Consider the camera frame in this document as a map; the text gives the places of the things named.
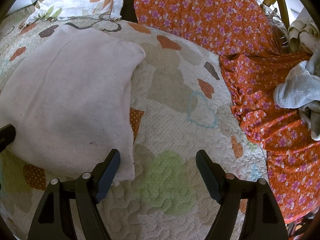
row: floral pillowcase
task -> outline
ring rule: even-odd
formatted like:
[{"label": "floral pillowcase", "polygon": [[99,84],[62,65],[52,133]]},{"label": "floral pillowcase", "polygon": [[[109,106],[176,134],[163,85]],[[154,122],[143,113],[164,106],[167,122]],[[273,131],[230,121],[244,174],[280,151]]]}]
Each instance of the floral pillowcase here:
[{"label": "floral pillowcase", "polygon": [[38,0],[36,11],[25,24],[39,19],[49,21],[68,20],[71,17],[99,18],[100,14],[110,14],[112,20],[120,19],[123,0]]}]

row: white quilted bedspread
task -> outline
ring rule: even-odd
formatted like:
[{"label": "white quilted bedspread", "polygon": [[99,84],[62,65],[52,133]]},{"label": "white quilted bedspread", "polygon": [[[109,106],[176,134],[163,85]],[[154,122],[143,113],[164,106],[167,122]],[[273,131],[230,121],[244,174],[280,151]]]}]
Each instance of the white quilted bedspread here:
[{"label": "white quilted bedspread", "polygon": [[[31,7],[22,9],[0,25],[0,90],[24,57],[65,24],[39,21],[19,30],[31,12]],[[135,179],[112,186],[98,206],[111,238],[204,239],[219,205],[196,168],[198,150],[206,150],[226,172],[241,179],[267,179],[263,151],[246,139],[231,114],[218,56],[180,37],[125,21],[67,22],[135,42],[146,52],[132,76]],[[0,154],[0,212],[22,240],[27,239],[43,190],[54,177],[70,179],[24,163],[7,151]],[[84,239],[76,205],[71,206],[78,239]],[[232,239],[240,234],[244,207],[242,202]]]}]

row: orange dress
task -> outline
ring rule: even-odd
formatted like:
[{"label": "orange dress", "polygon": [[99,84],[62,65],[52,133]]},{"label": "orange dress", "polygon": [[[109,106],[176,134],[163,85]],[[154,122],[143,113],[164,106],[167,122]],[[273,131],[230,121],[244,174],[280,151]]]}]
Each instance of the orange dress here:
[{"label": "orange dress", "polygon": [[247,138],[268,151],[269,182],[285,222],[319,205],[320,144],[297,110],[273,101],[275,87],[310,55],[283,55],[255,0],[135,0],[134,7],[140,24],[221,55],[232,112]]}]

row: black clamp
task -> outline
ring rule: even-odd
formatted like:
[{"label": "black clamp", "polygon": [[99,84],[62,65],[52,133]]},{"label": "black clamp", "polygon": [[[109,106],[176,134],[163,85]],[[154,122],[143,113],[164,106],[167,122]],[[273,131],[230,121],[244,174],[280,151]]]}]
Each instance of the black clamp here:
[{"label": "black clamp", "polygon": [[213,163],[204,150],[196,154],[196,165],[212,199],[220,204],[205,240],[229,240],[241,199],[248,199],[239,240],[288,240],[288,233],[276,199],[265,179],[238,179]]},{"label": "black clamp", "polygon": [[33,217],[28,240],[77,240],[70,199],[75,199],[87,240],[111,240],[97,204],[107,196],[120,165],[120,153],[111,150],[103,163],[78,179],[61,182],[52,179]]}]

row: metal screw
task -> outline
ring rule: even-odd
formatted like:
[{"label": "metal screw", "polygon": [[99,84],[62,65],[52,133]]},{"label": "metal screw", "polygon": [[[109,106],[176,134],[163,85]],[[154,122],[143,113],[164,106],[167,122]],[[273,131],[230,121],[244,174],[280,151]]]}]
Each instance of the metal screw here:
[{"label": "metal screw", "polygon": [[234,179],[235,176],[234,176],[232,173],[227,173],[227,174],[226,174],[226,178],[227,178],[227,179]]},{"label": "metal screw", "polygon": [[86,173],[82,174],[82,178],[84,178],[84,179],[88,179],[90,177],[91,177],[91,173],[90,172],[86,172]]},{"label": "metal screw", "polygon": [[52,179],[50,183],[52,185],[56,185],[58,183],[58,179]]},{"label": "metal screw", "polygon": [[259,183],[262,185],[267,184],[267,181],[265,179],[258,179]]}]

